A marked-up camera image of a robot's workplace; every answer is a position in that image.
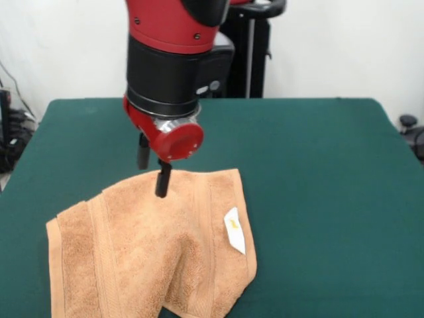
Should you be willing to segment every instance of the black cylindrical joint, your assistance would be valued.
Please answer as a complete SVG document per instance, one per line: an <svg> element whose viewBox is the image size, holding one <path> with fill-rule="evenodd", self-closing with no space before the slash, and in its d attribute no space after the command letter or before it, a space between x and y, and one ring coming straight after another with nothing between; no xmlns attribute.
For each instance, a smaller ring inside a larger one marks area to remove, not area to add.
<svg viewBox="0 0 424 318"><path fill-rule="evenodd" d="M228 38L201 54L175 54L129 37L127 99L138 110L161 119L194 114L211 84L227 78L234 46Z"/></svg>
<svg viewBox="0 0 424 318"><path fill-rule="evenodd" d="M129 37L127 98L157 117L186 117L197 108L196 77L204 54L159 51Z"/></svg>

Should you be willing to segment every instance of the black knob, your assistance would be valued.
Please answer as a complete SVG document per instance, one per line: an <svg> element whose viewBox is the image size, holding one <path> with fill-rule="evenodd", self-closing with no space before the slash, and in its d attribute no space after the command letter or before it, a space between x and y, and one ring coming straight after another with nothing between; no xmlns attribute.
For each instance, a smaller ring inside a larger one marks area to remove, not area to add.
<svg viewBox="0 0 424 318"><path fill-rule="evenodd" d="M417 117L414 117L412 115L403 115L400 117L400 123L405 128L411 128L412 126L415 126L418 123Z"/></svg>

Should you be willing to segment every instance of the black stand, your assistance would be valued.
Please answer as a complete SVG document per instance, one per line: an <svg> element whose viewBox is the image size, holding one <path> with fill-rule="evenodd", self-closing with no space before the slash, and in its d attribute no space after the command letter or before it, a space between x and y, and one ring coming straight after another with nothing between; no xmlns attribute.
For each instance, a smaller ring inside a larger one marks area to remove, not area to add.
<svg viewBox="0 0 424 318"><path fill-rule="evenodd" d="M221 32L236 52L227 84L220 95L226 98L262 98L266 57L269 55L270 23L267 20L228 19Z"/></svg>
<svg viewBox="0 0 424 318"><path fill-rule="evenodd" d="M220 31L228 36L235 46L235 56L227 82L221 93L214 97L262 98L266 57L270 56L270 23L268 19L281 15L286 10L286 0L271 0L269 3L232 5Z"/></svg>

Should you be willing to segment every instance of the black cable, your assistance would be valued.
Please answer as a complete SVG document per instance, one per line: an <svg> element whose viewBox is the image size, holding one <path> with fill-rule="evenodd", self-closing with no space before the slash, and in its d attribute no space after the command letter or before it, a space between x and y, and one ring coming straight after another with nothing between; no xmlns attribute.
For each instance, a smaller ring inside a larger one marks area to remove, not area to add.
<svg viewBox="0 0 424 318"><path fill-rule="evenodd" d="M25 100L23 99L21 92L19 91L19 86L18 86L18 82L16 81L16 79L12 76L12 74L9 73L9 71L7 70L7 68L4 66L4 64L2 63L2 61L0 60L0 67L3 69L3 71L6 73L6 75L8 75L11 80L13 81L13 83L15 84L16 87L16 92L18 94L19 99L22 101L22 104L24 104L25 108L27 109L27 111L34 117L34 113L32 112L31 108L28 106L28 104L25 102Z"/></svg>

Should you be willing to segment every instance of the table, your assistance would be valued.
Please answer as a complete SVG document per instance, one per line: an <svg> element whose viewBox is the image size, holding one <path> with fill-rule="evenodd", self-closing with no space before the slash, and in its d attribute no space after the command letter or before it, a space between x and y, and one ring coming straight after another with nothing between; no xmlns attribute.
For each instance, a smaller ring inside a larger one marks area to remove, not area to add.
<svg viewBox="0 0 424 318"><path fill-rule="evenodd" d="M424 315L424 174L377 102L202 105L205 143L175 167L240 169L258 257L229 317ZM139 173L137 141L120 99L49 106L0 197L2 317L50 316L45 223Z"/></svg>

